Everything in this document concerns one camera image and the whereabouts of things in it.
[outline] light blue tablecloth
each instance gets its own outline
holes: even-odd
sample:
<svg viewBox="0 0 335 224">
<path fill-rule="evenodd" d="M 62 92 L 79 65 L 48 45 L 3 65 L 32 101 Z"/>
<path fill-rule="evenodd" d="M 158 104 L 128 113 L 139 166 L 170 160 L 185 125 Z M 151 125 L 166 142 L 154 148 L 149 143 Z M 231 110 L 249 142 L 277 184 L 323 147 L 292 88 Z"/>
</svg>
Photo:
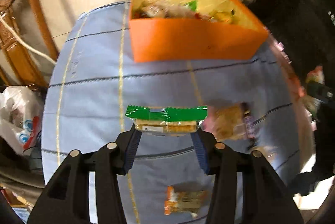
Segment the light blue tablecloth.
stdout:
<svg viewBox="0 0 335 224">
<path fill-rule="evenodd" d="M 266 115 L 257 123 L 260 144 L 275 147 L 277 155 L 272 166 L 284 182 L 292 179 L 299 172 L 295 116 L 286 83 L 267 43 L 247 61 L 136 64 L 130 46 L 128 7 L 128 2 L 120 2 L 82 14 L 60 53 L 43 116 L 42 157 L 46 182 L 58 167 L 57 140 L 61 160 L 73 149 L 82 153 L 96 151 L 116 139 L 122 123 L 125 130 L 130 129 L 132 120 L 124 117 L 129 104 L 197 106 L 199 101 L 220 106 L 245 101 L 250 104 L 255 119 Z M 226 143 L 241 152 L 246 152 L 248 146 L 245 140 Z M 129 224 L 205 222 L 208 203 L 196 220 L 189 213 L 164 215 L 167 186 L 192 183 L 196 185 L 193 189 L 201 190 L 211 190 L 213 186 L 212 176 L 206 176 L 198 165 L 190 136 L 142 136 L 131 169 L 137 219 L 129 177 L 119 176 L 118 180 Z M 91 221 L 97 222 L 94 174 L 89 188 Z M 237 218 L 242 208 L 240 187 L 238 196 Z"/>
</svg>

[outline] metal screw head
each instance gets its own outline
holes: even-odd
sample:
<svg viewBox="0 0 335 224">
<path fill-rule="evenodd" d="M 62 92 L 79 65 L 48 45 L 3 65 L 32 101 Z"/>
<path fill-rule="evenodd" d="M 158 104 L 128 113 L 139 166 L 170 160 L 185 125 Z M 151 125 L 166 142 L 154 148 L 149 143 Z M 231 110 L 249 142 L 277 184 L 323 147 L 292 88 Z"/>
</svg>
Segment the metal screw head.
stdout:
<svg viewBox="0 0 335 224">
<path fill-rule="evenodd" d="M 70 152 L 70 156 L 71 157 L 77 157 L 79 155 L 79 150 L 72 150 L 71 152 Z"/>
<path fill-rule="evenodd" d="M 262 156 L 262 152 L 260 152 L 259 150 L 254 150 L 254 151 L 252 152 L 252 155 L 253 155 L 254 157 L 260 158 L 260 157 Z"/>
<path fill-rule="evenodd" d="M 118 145 L 115 142 L 110 142 L 107 144 L 108 149 L 115 149 Z"/>
<path fill-rule="evenodd" d="M 224 149 L 226 147 L 226 145 L 224 143 L 218 142 L 215 144 L 215 147 L 217 149 Z"/>
</svg>

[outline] carved wooden chair back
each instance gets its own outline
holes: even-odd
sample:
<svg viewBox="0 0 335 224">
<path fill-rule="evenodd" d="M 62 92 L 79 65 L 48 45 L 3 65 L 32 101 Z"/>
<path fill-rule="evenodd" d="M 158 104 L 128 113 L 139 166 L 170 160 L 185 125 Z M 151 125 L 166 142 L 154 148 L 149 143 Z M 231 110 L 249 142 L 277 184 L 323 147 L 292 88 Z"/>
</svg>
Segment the carved wooden chair back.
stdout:
<svg viewBox="0 0 335 224">
<path fill-rule="evenodd" d="M 14 0 L 0 0 L 0 16 L 6 13 L 3 19 L 16 31 L 17 34 L 19 34 L 19 29 L 17 27 L 15 18 L 13 17 L 13 10 L 10 7 L 13 2 Z M 29 0 L 29 4 L 34 13 L 35 20 L 43 37 L 43 41 L 48 48 L 49 56 L 56 61 L 59 53 L 46 25 L 40 1 Z M 32 90 L 35 90 L 38 87 L 48 86 L 41 74 L 41 71 L 37 68 L 36 64 L 31 59 L 28 50 L 16 40 L 12 33 L 6 29 L 6 27 L 4 27 L 1 22 L 0 47 L 4 52 L 9 64 L 11 65 L 16 77 L 21 82 L 21 85 L 28 86 Z M 9 79 L 1 68 L 0 77 L 3 79 L 5 84 L 11 85 Z"/>
</svg>

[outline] orange box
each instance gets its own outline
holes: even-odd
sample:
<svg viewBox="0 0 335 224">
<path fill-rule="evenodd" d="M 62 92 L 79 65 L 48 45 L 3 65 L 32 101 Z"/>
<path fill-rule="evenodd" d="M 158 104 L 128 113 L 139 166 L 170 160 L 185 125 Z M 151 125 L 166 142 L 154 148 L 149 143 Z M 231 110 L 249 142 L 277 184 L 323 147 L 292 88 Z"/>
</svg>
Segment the orange box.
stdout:
<svg viewBox="0 0 335 224">
<path fill-rule="evenodd" d="M 129 27 L 135 62 L 192 59 L 250 59 L 268 33 L 239 0 L 197 0 L 197 12 L 235 11 L 238 24 L 187 18 L 141 18 L 134 12 L 145 0 L 132 0 Z M 170 0 L 184 4 L 192 0 Z"/>
</svg>

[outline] stitched line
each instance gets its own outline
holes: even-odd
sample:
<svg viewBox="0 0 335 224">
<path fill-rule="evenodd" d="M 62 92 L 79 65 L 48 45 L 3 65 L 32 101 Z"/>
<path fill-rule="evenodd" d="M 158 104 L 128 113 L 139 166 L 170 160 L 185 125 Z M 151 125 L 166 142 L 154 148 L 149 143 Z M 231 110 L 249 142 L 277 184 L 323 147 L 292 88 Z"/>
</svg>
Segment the stitched line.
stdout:
<svg viewBox="0 0 335 224">
<path fill-rule="evenodd" d="M 160 159 L 160 158 L 170 158 L 173 156 L 178 156 L 178 155 L 182 155 L 188 152 L 193 151 L 194 148 L 193 147 L 187 147 L 181 150 L 176 150 L 176 151 L 172 151 L 172 152 L 167 152 L 167 153 L 160 153 L 160 154 L 149 154 L 149 155 L 136 155 L 135 156 L 135 160 L 154 160 L 154 159 Z M 47 153 L 47 154 L 57 154 L 56 151 L 53 150 L 48 150 L 48 149 L 42 149 L 43 152 Z M 66 157 L 68 155 L 68 153 L 65 152 L 60 152 L 60 155 L 62 157 Z"/>
<path fill-rule="evenodd" d="M 124 30 L 123 29 L 116 29 L 115 31 L 102 31 L 102 32 L 97 32 L 97 33 L 90 33 L 90 34 L 86 34 L 86 35 L 82 35 L 82 36 L 79 36 L 78 38 L 83 38 L 83 37 L 86 37 L 86 36 L 92 36 L 92 35 L 99 35 L 99 34 L 105 34 L 105 33 L 113 33 L 113 32 L 117 32 L 117 31 L 125 31 L 129 28 L 125 28 Z M 75 38 L 72 38 L 72 39 L 68 39 L 66 40 L 65 42 L 69 42 L 69 41 L 72 41 L 74 40 Z"/>
<path fill-rule="evenodd" d="M 160 158 L 169 158 L 173 156 L 182 155 L 188 152 L 191 152 L 194 150 L 194 147 L 188 147 L 181 150 L 173 151 L 173 152 L 167 152 L 167 153 L 161 153 L 161 154 L 152 154 L 152 155 L 138 155 L 135 156 L 135 160 L 152 160 L 152 159 L 160 159 Z"/>
<path fill-rule="evenodd" d="M 281 168 L 284 164 L 286 164 L 294 155 L 296 155 L 300 150 L 296 150 L 291 156 L 289 156 L 286 161 L 284 161 L 283 163 L 281 163 L 276 169 L 275 171 L 277 171 L 279 168 Z"/>
<path fill-rule="evenodd" d="M 195 74 L 194 74 L 194 71 L 193 71 L 193 68 L 192 68 L 192 63 L 191 61 L 186 61 L 186 65 L 187 65 L 187 68 L 190 72 L 190 75 L 191 75 L 191 81 L 192 81 L 192 84 L 193 84 L 193 88 L 194 88 L 194 95 L 197 99 L 197 102 L 200 106 L 204 105 L 203 104 L 203 100 L 201 98 L 201 93 L 200 93 L 200 90 L 199 90 L 199 87 L 198 87 L 198 84 L 197 84 L 197 80 L 195 78 Z"/>
<path fill-rule="evenodd" d="M 61 89 L 60 89 L 60 92 L 59 92 L 58 107 L 57 107 L 57 113 L 56 113 L 56 149 L 57 149 L 57 163 L 58 163 L 58 166 L 60 166 L 60 164 L 61 164 L 60 146 L 59 146 L 59 116 L 60 116 L 60 111 L 61 111 L 61 104 L 62 104 L 63 90 L 64 90 L 64 85 L 65 85 L 65 80 L 66 80 L 66 74 L 67 74 L 67 70 L 69 68 L 71 59 L 72 59 L 73 51 L 74 51 L 74 48 L 76 46 L 78 36 L 81 33 L 81 30 L 82 30 L 83 26 L 85 25 L 85 22 L 86 22 L 88 16 L 89 16 L 89 13 L 86 15 L 83 23 L 81 24 L 81 27 L 78 30 L 76 39 L 73 42 L 73 46 L 71 48 L 71 52 L 70 52 L 69 58 L 67 60 L 67 64 L 66 64 L 65 71 L 64 71 L 64 74 L 63 74 Z"/>
<path fill-rule="evenodd" d="M 193 72 L 197 71 L 204 71 L 204 70 L 212 70 L 212 69 L 220 69 L 220 68 L 225 68 L 225 67 L 231 67 L 235 65 L 248 65 L 248 64 L 253 64 L 257 62 L 258 59 L 255 59 L 250 62 L 241 62 L 241 63 L 235 63 L 235 64 L 229 64 L 229 65 L 221 65 L 221 66 L 212 66 L 212 67 L 204 67 L 204 68 L 197 68 L 197 69 L 192 69 Z M 147 73 L 147 74 L 139 74 L 139 75 L 126 75 L 123 76 L 123 79 L 130 79 L 130 78 L 143 78 L 143 77 L 151 77 L 151 76 L 164 76 L 164 75 L 173 75 L 173 74 L 183 74 L 190 72 L 189 69 L 187 70 L 180 70 L 180 71 L 169 71 L 169 72 L 161 72 L 161 73 Z M 119 79 L 118 76 L 115 77 L 107 77 L 107 78 L 92 78 L 92 79 L 87 79 L 87 80 L 78 80 L 78 81 L 69 81 L 65 83 L 65 85 L 73 85 L 73 84 L 79 84 L 79 83 L 86 83 L 86 82 L 95 82 L 95 81 L 109 81 L 109 80 L 117 80 Z M 51 87 L 57 87 L 61 86 L 61 84 L 52 84 L 49 86 Z"/>
<path fill-rule="evenodd" d="M 121 32 L 121 43 L 120 43 L 120 56 L 119 56 L 119 123 L 120 123 L 120 130 L 121 132 L 125 131 L 124 126 L 124 109 L 123 109 L 123 98 L 122 98 L 122 90 L 123 90 L 123 47 L 124 47 L 124 35 L 125 35 L 125 28 L 126 28 L 126 14 L 128 10 L 128 3 L 125 3 L 125 9 L 123 13 L 123 23 L 122 23 L 122 32 Z M 131 179 L 131 172 L 128 171 L 127 174 L 127 182 L 128 182 L 128 188 L 129 188 L 129 194 L 131 203 L 133 204 L 133 211 L 136 218 L 136 223 L 141 224 L 140 217 L 138 215 L 138 210 L 136 206 L 135 201 L 135 195 L 133 191 L 133 182 Z"/>
<path fill-rule="evenodd" d="M 281 108 L 284 108 L 284 107 L 288 107 L 288 106 L 291 106 L 292 103 L 288 103 L 288 104 L 285 104 L 285 105 L 281 105 L 281 106 L 278 106 L 278 107 L 275 107 L 271 110 L 269 110 L 265 115 L 263 115 L 261 118 L 257 119 L 254 121 L 254 125 L 257 125 L 259 122 L 262 122 L 269 114 L 273 113 L 274 111 L 277 111 Z"/>
<path fill-rule="evenodd" d="M 122 5 L 122 4 L 125 4 L 125 3 L 130 4 L 130 1 L 120 1 L 120 2 L 115 2 L 115 3 L 107 4 L 107 5 L 95 8 L 95 9 L 91 10 L 89 13 L 93 13 L 94 11 L 99 10 L 99 9 L 113 7 L 113 6 L 117 6 L 117 5 Z"/>
<path fill-rule="evenodd" d="M 193 222 L 196 222 L 196 221 L 202 220 L 202 219 L 204 219 L 204 218 L 206 218 L 206 217 L 207 217 L 207 215 L 204 215 L 204 216 L 202 216 L 202 217 L 199 217 L 199 218 L 197 218 L 197 219 L 193 219 L 193 220 L 186 221 L 186 222 L 182 222 L 182 223 L 178 223 L 178 224 L 189 224 L 189 223 L 193 223 Z"/>
</svg>

